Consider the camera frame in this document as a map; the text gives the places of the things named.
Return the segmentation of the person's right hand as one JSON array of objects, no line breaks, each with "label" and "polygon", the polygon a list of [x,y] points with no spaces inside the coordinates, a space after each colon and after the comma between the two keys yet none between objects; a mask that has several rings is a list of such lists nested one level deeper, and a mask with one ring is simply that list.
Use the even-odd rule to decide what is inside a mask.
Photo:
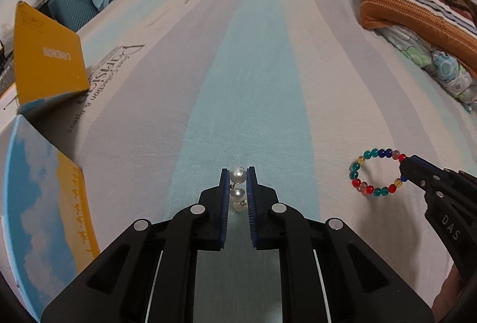
[{"label": "person's right hand", "polygon": [[435,322],[440,322],[449,314],[453,316],[459,306],[459,298],[468,285],[469,282],[462,278],[457,266],[453,264],[447,278],[442,283],[441,290],[433,301],[432,312]]}]

